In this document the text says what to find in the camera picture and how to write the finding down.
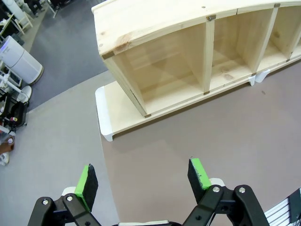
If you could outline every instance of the white shoe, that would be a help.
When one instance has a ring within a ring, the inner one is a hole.
[[[6,164],[8,164],[8,162],[9,162],[9,153],[5,152],[0,154],[0,164],[2,166],[5,166]]]

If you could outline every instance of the wooden base board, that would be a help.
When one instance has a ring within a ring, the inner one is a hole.
[[[288,62],[270,68],[268,73],[280,69],[300,59],[301,56],[299,55],[298,57],[295,57],[294,59]],[[172,112],[175,112],[177,110],[200,102],[207,98],[218,95],[239,85],[242,85],[244,83],[249,82],[251,85],[253,85],[256,76],[260,76],[260,74],[236,81],[232,84],[229,84],[228,86],[214,90],[206,95],[197,97],[195,99],[169,108],[157,114],[153,114],[148,118],[144,118],[143,116],[141,116],[141,114],[136,109],[132,101],[128,98],[128,96],[122,90],[120,85],[115,81],[106,86],[100,87],[95,92],[97,115],[101,134],[106,138],[106,140],[112,141],[113,136],[118,133],[143,125],[154,119],[158,119]]]

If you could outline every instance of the white air purifier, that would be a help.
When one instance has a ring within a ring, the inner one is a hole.
[[[43,66],[11,36],[0,46],[0,59],[27,84],[36,82],[43,73]]]

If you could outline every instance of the gray floor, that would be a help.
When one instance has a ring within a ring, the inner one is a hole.
[[[28,113],[9,164],[0,167],[0,225],[27,225],[36,200],[59,198],[89,163],[99,182],[93,214],[103,226],[118,223],[95,108],[95,90],[112,81],[109,73],[95,76]]]
[[[264,210],[298,189],[300,71],[301,62],[111,143],[102,138],[120,220],[182,223],[196,205],[187,179],[191,156],[230,189],[250,185]],[[224,216],[212,225],[232,224]]]
[[[29,110],[107,70],[98,55],[91,11],[97,3],[74,0],[55,18],[46,12],[30,51],[44,73],[32,86]]]

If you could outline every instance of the metal screw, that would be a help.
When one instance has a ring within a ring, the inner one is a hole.
[[[220,188],[219,188],[219,187],[214,187],[212,190],[213,190],[214,192],[219,192],[219,191],[220,191]]]
[[[241,188],[239,189],[239,192],[240,192],[240,193],[245,193],[245,191],[246,191],[246,190],[245,190],[244,187],[241,187]]]

